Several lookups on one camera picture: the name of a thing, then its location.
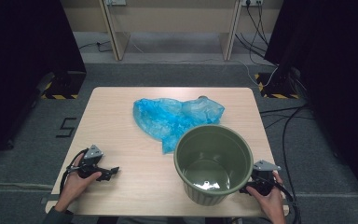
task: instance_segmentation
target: blue plastic bag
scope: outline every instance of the blue plastic bag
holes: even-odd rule
[[[180,102],[169,98],[141,99],[133,103],[133,117],[138,126],[162,141],[162,152],[175,150],[181,136],[201,124],[217,124],[225,108],[201,96],[197,100]]]

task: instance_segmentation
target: black device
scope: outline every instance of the black device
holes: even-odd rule
[[[78,166],[74,166],[74,161],[82,153],[84,153],[83,158],[80,160]],[[98,177],[97,181],[109,181],[112,175],[117,174],[119,167],[115,167],[110,170],[98,167],[97,163],[101,160],[102,157],[103,152],[95,145],[92,145],[90,148],[86,148],[77,153],[77,155],[71,161],[71,164],[66,167],[65,173],[62,175],[60,194],[62,192],[63,185],[65,184],[66,177],[74,171],[77,171],[78,175],[82,178],[87,178],[96,172],[101,172],[102,175]]]
[[[246,190],[246,187],[251,186],[261,195],[269,195],[276,183],[274,175],[272,174],[274,170],[280,171],[281,167],[267,161],[258,161],[255,163],[251,174],[252,181],[246,183],[245,186],[240,189],[240,193],[250,194],[248,190]]]

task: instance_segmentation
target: wooden table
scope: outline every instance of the wooden table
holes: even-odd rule
[[[52,195],[59,194],[65,167],[82,149],[95,144],[104,156],[102,168],[120,167],[110,181],[95,182],[70,208],[77,215],[261,217],[256,200],[238,192],[215,206],[191,201],[176,173],[173,154],[162,154],[161,142],[144,133],[132,116],[133,103],[141,98],[179,101],[204,95],[226,110],[221,125],[239,133],[249,144],[254,160],[274,163],[269,142],[252,91],[248,88],[96,88],[87,104],[68,150]],[[46,211],[55,205],[49,201]]]

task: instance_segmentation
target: person's left hand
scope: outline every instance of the person's left hand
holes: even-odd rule
[[[83,156],[84,153],[80,154],[76,158],[74,166],[78,166]],[[54,207],[55,210],[58,212],[65,212],[69,204],[71,204],[76,198],[78,198],[83,193],[83,191],[101,175],[101,172],[96,172],[89,177],[83,179],[78,175],[77,171],[70,173],[66,178],[66,182],[63,186],[60,199]]]

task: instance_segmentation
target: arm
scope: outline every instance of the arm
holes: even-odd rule
[[[278,173],[273,172],[275,179],[279,184],[282,184],[283,181]],[[255,199],[260,204],[261,210],[264,214],[271,220],[273,224],[283,224],[286,223],[283,212],[283,198],[281,191],[274,187],[271,190],[271,193],[267,196],[263,196],[257,192],[256,189],[252,187],[246,187],[248,192],[255,197]]]
[[[74,165],[78,166],[83,154],[79,155]],[[101,172],[96,172],[91,176],[83,179],[77,172],[72,172],[68,175],[65,185],[63,186],[60,199],[57,204],[50,209],[43,223],[69,223],[72,220],[73,213],[67,211],[68,206],[78,198],[84,190],[101,176]]]

